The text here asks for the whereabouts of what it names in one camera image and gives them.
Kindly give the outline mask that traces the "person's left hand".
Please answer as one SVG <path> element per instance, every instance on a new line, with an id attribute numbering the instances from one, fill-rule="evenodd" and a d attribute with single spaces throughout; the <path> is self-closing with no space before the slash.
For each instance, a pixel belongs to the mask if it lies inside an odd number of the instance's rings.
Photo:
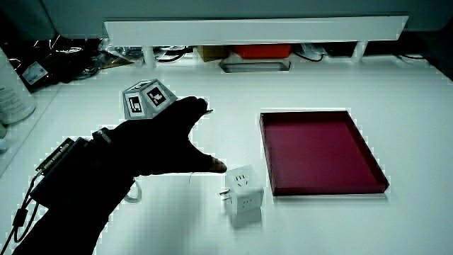
<path id="1" fill-rule="evenodd" d="M 225 163 L 201 152 L 189 139 L 196 122 L 212 112 L 205 99 L 179 99 L 152 79 L 125 89 L 122 103 L 125 122 L 96 134 L 133 176 L 227 171 Z"/>

